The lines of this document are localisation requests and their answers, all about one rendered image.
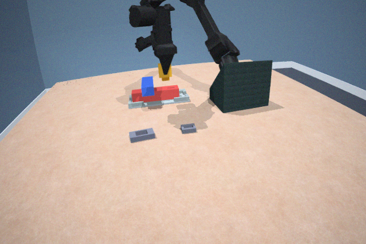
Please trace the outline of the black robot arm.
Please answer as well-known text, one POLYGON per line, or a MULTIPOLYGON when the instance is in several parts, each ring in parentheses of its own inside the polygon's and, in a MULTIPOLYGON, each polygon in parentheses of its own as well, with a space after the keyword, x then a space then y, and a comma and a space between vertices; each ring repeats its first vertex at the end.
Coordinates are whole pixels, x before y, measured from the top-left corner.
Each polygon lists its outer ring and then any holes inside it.
MULTIPOLYGON (((164 6, 160 6, 163 1, 165 0, 141 0, 140 6, 131 5, 129 8, 129 23, 131 26, 145 27, 171 25, 170 11, 175 9, 169 3, 164 6)), ((239 62, 237 59, 237 56, 240 55, 239 49, 228 39, 226 35, 219 31, 216 23, 210 15, 210 12, 204 4, 205 0, 180 1, 192 7, 196 13, 208 36, 208 39, 205 41, 205 45, 215 63, 219 64, 219 69, 221 70, 224 63, 239 62)), ((137 38, 135 47, 139 52, 149 46, 156 46, 154 33, 153 31, 150 31, 150 33, 151 35, 146 38, 143 38, 142 36, 137 38)))

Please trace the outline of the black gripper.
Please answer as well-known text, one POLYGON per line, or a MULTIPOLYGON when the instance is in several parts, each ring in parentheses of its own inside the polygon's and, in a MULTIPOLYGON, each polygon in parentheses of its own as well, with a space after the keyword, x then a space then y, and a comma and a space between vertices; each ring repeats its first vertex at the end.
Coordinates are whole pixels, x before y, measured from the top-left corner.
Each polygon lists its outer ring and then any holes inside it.
POLYGON ((152 27, 156 46, 153 47, 155 57, 159 58, 163 74, 167 75, 174 54, 177 53, 177 46, 172 41, 171 25, 158 25, 152 27))

